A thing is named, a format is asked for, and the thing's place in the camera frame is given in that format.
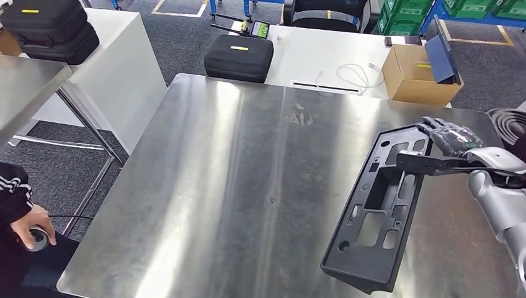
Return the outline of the person's hand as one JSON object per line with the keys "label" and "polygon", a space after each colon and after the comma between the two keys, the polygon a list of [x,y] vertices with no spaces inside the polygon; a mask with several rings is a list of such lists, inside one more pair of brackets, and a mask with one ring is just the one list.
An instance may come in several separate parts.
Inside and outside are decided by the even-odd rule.
{"label": "person's hand", "polygon": [[26,248],[32,249],[35,241],[29,228],[35,225],[40,226],[49,235],[50,244],[56,245],[55,228],[48,216],[48,211],[39,205],[34,204],[31,210],[19,220],[11,223],[11,229],[17,234]]}

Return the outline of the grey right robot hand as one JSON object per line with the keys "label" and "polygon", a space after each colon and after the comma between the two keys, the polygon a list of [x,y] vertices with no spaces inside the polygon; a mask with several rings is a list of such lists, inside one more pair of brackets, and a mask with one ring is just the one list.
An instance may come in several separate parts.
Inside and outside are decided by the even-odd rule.
{"label": "grey right robot hand", "polygon": [[416,127],[426,134],[444,156],[462,157],[467,151],[486,145],[471,129],[440,118],[422,117]]}

